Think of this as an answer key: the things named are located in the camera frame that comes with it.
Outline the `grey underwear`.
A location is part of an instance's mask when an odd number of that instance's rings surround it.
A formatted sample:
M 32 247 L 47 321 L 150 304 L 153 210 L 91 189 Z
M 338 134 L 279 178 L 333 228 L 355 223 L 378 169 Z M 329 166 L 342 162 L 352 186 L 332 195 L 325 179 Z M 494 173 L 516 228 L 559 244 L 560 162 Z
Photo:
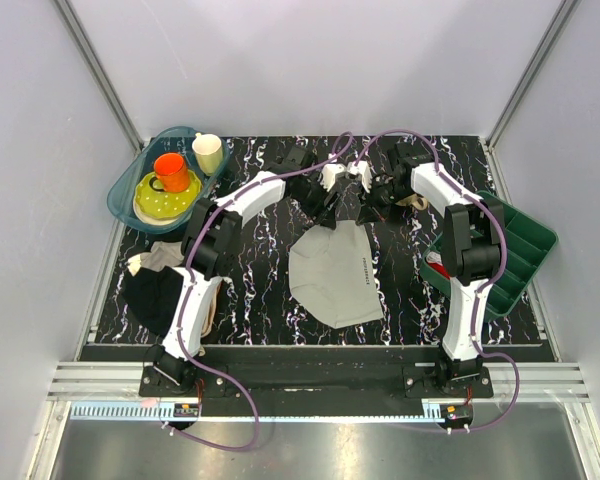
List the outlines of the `grey underwear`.
M 290 249 L 288 275 L 291 296 L 331 328 L 383 317 L 369 239 L 353 220 L 306 231 Z

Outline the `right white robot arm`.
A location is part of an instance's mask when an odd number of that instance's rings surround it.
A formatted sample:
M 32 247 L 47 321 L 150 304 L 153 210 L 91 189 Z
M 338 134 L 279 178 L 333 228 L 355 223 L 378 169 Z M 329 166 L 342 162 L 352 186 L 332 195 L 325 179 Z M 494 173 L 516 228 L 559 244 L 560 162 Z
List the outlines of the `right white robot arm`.
M 393 161 L 388 173 L 372 174 L 361 160 L 349 166 L 362 183 L 357 222 L 383 220 L 392 205 L 413 195 L 443 216 L 439 255 L 450 277 L 450 308 L 433 382 L 443 395 L 456 396 L 480 382 L 487 300 L 507 261 L 503 205 L 469 192 L 435 154 L 406 155 L 397 145 L 388 157 Z

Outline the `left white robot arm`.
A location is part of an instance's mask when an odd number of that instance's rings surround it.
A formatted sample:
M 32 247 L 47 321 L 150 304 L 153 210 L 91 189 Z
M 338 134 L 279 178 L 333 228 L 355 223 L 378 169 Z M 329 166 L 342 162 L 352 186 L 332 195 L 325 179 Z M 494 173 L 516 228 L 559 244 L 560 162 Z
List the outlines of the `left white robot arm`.
M 184 259 L 180 266 L 157 273 L 160 281 L 151 310 L 154 333 L 161 338 L 152 368 L 170 393 L 183 396 L 195 386 L 203 326 L 233 263 L 242 227 L 288 197 L 308 208 L 313 218 L 324 219 L 334 192 L 323 171 L 338 166 L 338 157 L 331 153 L 317 163 L 309 151 L 294 147 L 234 192 L 196 202 L 181 243 Z

